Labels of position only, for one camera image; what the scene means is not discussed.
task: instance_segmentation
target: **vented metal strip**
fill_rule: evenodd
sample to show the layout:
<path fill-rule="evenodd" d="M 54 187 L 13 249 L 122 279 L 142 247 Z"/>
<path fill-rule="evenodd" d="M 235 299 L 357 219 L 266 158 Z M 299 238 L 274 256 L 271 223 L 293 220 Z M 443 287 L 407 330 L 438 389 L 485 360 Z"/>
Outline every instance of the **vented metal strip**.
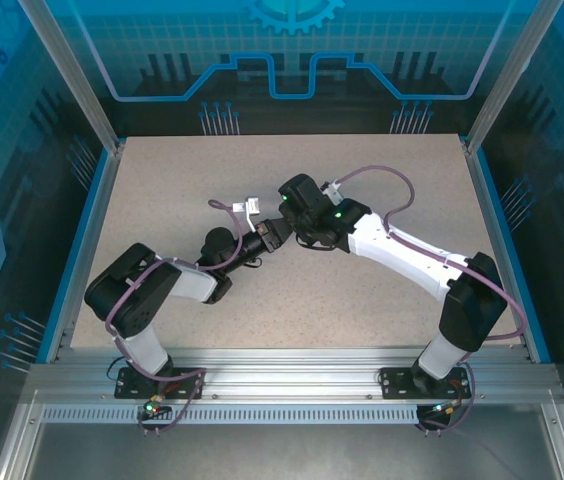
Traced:
<path fill-rule="evenodd" d="M 43 423 L 135 424 L 138 405 L 53 405 L 47 406 Z M 171 412 L 160 420 L 164 423 L 179 412 Z M 418 423 L 416 407 L 409 405 L 192 405 L 183 424 L 205 425 L 369 425 Z"/>

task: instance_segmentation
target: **beige work surface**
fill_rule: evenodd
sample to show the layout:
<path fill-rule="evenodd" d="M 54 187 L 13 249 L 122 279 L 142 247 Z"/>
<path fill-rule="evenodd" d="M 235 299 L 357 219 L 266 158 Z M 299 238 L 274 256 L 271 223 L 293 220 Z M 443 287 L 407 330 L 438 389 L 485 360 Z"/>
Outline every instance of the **beige work surface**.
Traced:
<path fill-rule="evenodd" d="M 415 185 L 415 203 L 395 215 L 396 226 L 453 252 L 492 255 L 456 135 L 137 137 L 124 149 L 90 280 L 134 242 L 195 261 L 210 229 L 232 226 L 209 198 L 230 204 L 259 196 L 255 219 L 278 217 L 277 189 L 294 175 L 307 173 L 320 185 L 371 164 L 397 168 Z M 408 196 L 401 180 L 384 172 L 361 174 L 340 191 L 378 213 Z M 262 260 L 259 269 L 233 272 L 233 287 L 216 305 L 169 297 L 153 321 L 163 344 L 405 346 L 424 345 L 437 332 L 442 304 L 369 259 L 306 250 L 292 237 Z M 513 329 L 507 310 L 495 331 Z M 72 346 L 110 345 L 83 304 Z"/>

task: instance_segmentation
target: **black mounting plate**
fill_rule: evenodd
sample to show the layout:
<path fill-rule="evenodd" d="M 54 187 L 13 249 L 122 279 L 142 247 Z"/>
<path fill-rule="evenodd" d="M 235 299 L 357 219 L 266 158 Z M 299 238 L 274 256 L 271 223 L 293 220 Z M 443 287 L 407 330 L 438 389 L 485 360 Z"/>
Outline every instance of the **black mounting plate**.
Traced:
<path fill-rule="evenodd" d="M 453 368 L 431 395 L 422 393 L 415 386 L 410 367 L 381 368 L 378 376 L 384 400 L 455 400 L 458 398 L 458 392 L 449 384 L 451 380 L 458 380 L 461 385 L 465 384 L 462 385 L 463 400 L 471 398 L 467 373 L 462 367 Z"/>
<path fill-rule="evenodd" d="M 173 368 L 173 376 L 183 375 L 185 373 L 197 370 L 197 368 Z M 182 380 L 177 388 L 166 394 L 168 400 L 187 400 L 195 387 L 198 377 L 187 378 Z M 201 386 L 196 392 L 194 399 L 202 397 Z M 115 384 L 115 392 L 113 396 L 120 400 L 148 400 L 158 393 L 158 382 L 149 380 L 132 367 L 121 368 L 118 372 L 117 382 Z"/>

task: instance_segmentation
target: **blue frame border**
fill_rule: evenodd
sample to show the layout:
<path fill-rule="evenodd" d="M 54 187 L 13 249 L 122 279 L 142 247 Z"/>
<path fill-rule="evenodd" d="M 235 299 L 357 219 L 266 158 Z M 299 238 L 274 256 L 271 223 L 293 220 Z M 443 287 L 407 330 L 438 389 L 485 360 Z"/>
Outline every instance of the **blue frame border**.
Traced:
<path fill-rule="evenodd" d="M 526 316 L 529 320 L 529 328 L 533 334 L 535 348 L 538 352 L 538 360 L 540 363 L 551 363 L 551 356 L 549 355 L 549 350 L 546 346 L 546 341 L 544 340 L 544 334 L 542 333 L 542 328 L 540 327 L 540 320 L 538 319 L 535 307 L 533 306 L 531 293 L 529 292 L 529 287 L 526 283 L 526 279 L 524 278 L 524 273 L 522 272 L 520 258 L 518 257 L 517 250 L 515 249 L 511 231 L 506 223 L 506 217 L 504 216 L 504 211 L 502 210 L 502 205 L 500 204 L 500 199 L 497 190 L 495 189 L 495 183 L 493 182 L 493 176 L 491 175 L 491 170 L 489 169 L 486 155 L 484 154 L 482 147 L 478 148 L 477 157 L 480 163 L 480 168 L 484 174 L 484 181 L 493 205 L 493 210 L 495 211 L 495 216 L 498 221 L 500 231 L 502 232 L 505 253 L 508 255 L 509 261 L 511 262 L 511 268 L 513 269 L 513 275 L 518 284 L 522 306 L 524 307 L 524 311 L 526 312 Z"/>
<path fill-rule="evenodd" d="M 106 167 L 109 157 L 109 152 L 103 148 L 102 154 L 98 161 L 98 166 L 95 169 L 95 174 L 93 176 L 93 181 L 91 182 L 91 188 L 89 189 L 89 194 L 86 197 L 86 202 L 84 203 L 84 208 L 82 209 L 82 215 L 80 217 L 80 222 L 78 223 L 78 228 L 75 231 L 75 236 L 73 237 L 73 244 L 71 245 L 71 250 L 69 251 L 69 258 L 66 261 L 66 266 L 64 267 L 64 272 L 62 273 L 62 279 L 60 280 L 60 285 L 58 286 L 58 293 L 55 295 L 55 300 L 53 301 L 53 307 L 51 308 L 51 314 L 49 315 L 49 321 L 44 330 L 44 336 L 42 337 L 42 343 L 40 349 L 38 350 L 36 363 L 46 363 L 45 359 L 51 350 L 53 344 L 53 336 L 55 330 L 58 328 L 60 322 L 60 311 L 62 310 L 62 305 L 66 298 L 66 294 L 69 288 L 69 282 L 71 280 L 71 275 L 73 274 L 73 269 L 77 262 L 78 253 L 82 248 L 82 243 L 84 241 L 84 232 L 86 231 L 86 226 L 91 218 L 91 213 L 93 212 L 93 205 L 95 203 L 95 196 L 100 188 L 100 183 L 102 182 L 102 176 L 104 173 L 104 168 Z"/>

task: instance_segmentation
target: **metal post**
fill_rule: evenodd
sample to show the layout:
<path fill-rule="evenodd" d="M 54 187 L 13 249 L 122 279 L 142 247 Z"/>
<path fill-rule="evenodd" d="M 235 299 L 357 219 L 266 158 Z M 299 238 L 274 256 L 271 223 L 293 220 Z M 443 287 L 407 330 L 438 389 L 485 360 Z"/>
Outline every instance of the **metal post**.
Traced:
<path fill-rule="evenodd" d="M 118 137 L 49 7 L 43 0 L 19 2 L 100 142 L 115 154 Z"/>
<path fill-rule="evenodd" d="M 500 76 L 495 82 L 493 89 L 484 102 L 475 123 L 467 136 L 467 144 L 470 153 L 480 148 L 482 142 L 493 126 L 495 119 L 500 114 L 502 107 L 511 95 L 513 88 L 522 75 L 525 66 L 531 60 L 540 41 L 548 30 L 555 14 L 563 0 L 540 0 L 531 14 L 529 21 L 520 34 L 518 41 L 513 47 Z"/>

